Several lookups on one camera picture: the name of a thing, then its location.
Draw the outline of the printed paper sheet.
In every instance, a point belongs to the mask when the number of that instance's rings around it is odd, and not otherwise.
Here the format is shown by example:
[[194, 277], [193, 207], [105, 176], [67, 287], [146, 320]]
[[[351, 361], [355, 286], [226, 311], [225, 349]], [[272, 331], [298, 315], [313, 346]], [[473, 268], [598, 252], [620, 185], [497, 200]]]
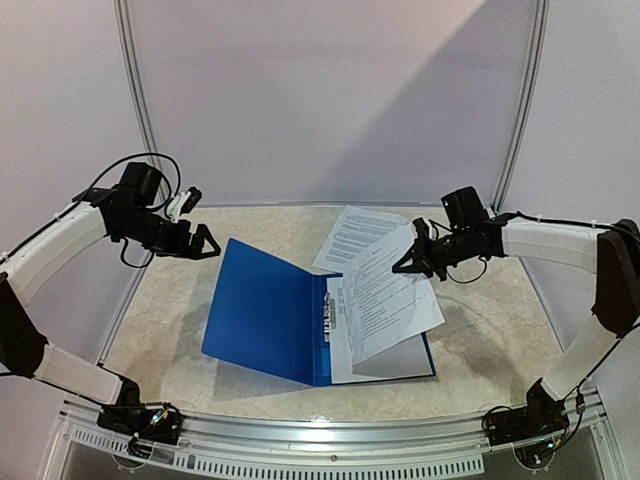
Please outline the printed paper sheet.
[[412, 227], [403, 225], [344, 267], [344, 301], [355, 364], [445, 323], [429, 279], [392, 271], [413, 241]]
[[332, 385], [395, 381], [436, 375], [425, 334], [419, 334], [374, 355], [364, 362], [352, 362], [351, 344], [344, 305], [343, 280], [329, 277], [326, 292], [338, 303], [337, 329], [328, 345]]
[[398, 214], [347, 206], [334, 222], [312, 266], [342, 273], [353, 257], [407, 223]]

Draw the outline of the blue plastic folder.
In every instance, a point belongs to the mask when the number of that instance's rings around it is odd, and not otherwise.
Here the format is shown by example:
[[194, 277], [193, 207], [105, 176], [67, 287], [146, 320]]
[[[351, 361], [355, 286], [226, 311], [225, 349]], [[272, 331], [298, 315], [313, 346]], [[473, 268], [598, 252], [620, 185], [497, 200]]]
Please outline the blue plastic folder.
[[322, 333], [326, 280], [256, 247], [227, 243], [201, 351], [312, 387], [331, 384]]

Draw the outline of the metal folder clip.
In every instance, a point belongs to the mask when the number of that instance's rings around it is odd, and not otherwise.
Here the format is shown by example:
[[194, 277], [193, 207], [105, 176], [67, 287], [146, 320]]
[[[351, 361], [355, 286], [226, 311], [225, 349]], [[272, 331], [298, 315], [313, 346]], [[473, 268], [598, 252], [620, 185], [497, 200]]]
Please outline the metal folder clip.
[[322, 333], [325, 343], [331, 341], [333, 332], [337, 329], [338, 303], [335, 296], [326, 292], [322, 306]]

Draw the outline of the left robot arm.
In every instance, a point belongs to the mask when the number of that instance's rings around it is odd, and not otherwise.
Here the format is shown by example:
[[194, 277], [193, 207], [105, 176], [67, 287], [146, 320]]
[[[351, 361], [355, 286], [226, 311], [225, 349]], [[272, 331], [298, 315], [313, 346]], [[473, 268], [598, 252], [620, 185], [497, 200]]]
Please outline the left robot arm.
[[1, 374], [40, 381], [100, 405], [128, 434], [148, 412], [99, 364], [137, 272], [160, 258], [203, 260], [221, 248], [190, 218], [202, 198], [140, 153], [117, 160], [25, 239], [1, 254]]

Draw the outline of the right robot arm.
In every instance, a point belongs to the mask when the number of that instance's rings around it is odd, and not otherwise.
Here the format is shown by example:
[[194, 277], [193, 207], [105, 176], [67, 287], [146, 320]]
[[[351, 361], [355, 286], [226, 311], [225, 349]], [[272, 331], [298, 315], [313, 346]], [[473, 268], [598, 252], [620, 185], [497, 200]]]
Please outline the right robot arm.
[[[550, 286], [533, 285], [544, 307], [566, 295], [573, 312], [574, 335], [563, 353], [528, 392], [517, 427], [537, 436], [556, 417], [554, 405], [577, 392], [619, 343], [639, 326], [639, 224], [630, 218], [614, 223], [547, 218], [522, 211], [490, 214], [472, 186], [441, 199], [446, 235], [428, 220], [414, 220], [413, 242], [393, 265], [393, 272], [446, 280], [450, 269], [472, 258], [517, 258], [526, 271], [537, 265], [557, 274]], [[580, 308], [581, 300], [589, 306]]]

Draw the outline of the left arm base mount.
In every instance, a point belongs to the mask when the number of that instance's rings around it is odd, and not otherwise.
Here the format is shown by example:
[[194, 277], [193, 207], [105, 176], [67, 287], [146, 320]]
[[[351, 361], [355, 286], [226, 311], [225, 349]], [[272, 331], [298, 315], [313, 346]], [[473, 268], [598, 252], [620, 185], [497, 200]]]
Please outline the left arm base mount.
[[143, 403], [139, 385], [123, 376], [119, 379], [122, 385], [117, 399], [101, 406], [97, 426], [134, 439], [176, 446], [185, 419], [180, 410], [170, 402]]

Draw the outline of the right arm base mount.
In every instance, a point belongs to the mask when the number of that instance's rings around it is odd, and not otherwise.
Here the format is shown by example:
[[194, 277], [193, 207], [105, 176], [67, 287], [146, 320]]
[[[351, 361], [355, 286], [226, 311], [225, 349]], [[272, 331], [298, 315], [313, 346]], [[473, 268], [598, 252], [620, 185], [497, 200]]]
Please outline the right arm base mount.
[[491, 446], [532, 439], [538, 436], [562, 431], [558, 440], [553, 440], [545, 449], [554, 452], [570, 441], [581, 426], [586, 410], [584, 395], [578, 387], [575, 392], [575, 411], [578, 420], [573, 428], [565, 409], [567, 396], [555, 400], [545, 390], [538, 379], [526, 392], [526, 404], [512, 408], [496, 406], [487, 411], [481, 419], [481, 428]]

